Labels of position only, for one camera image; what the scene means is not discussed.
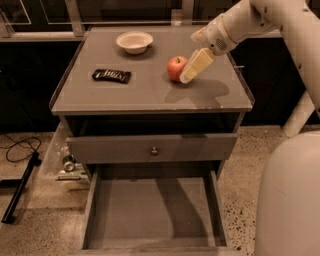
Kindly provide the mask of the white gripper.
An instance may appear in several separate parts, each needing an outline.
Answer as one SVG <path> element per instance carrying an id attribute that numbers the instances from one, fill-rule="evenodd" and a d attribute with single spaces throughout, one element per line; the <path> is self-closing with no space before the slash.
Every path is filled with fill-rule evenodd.
<path id="1" fill-rule="evenodd" d="M 189 83 L 211 65 L 215 55 L 221 56 L 227 54 L 237 46 L 237 43 L 227 33 L 223 15 L 219 15 L 209 22 L 206 28 L 203 27 L 194 32 L 191 35 L 191 39 L 203 47 L 208 46 L 213 52 L 209 48 L 201 48 L 193 52 L 179 76 L 180 81 L 184 84 Z"/>

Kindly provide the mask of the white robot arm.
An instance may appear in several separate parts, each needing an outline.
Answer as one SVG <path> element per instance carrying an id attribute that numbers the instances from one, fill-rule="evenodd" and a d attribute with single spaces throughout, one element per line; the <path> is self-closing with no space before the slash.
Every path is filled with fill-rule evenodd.
<path id="1" fill-rule="evenodd" d="M 243 40 L 277 29 L 311 98 L 320 109 L 320 21 L 306 0 L 241 0 L 192 34 L 201 44 L 180 75 L 188 83 Z M 263 171 L 255 256 L 320 256 L 320 133 L 289 138 Z"/>

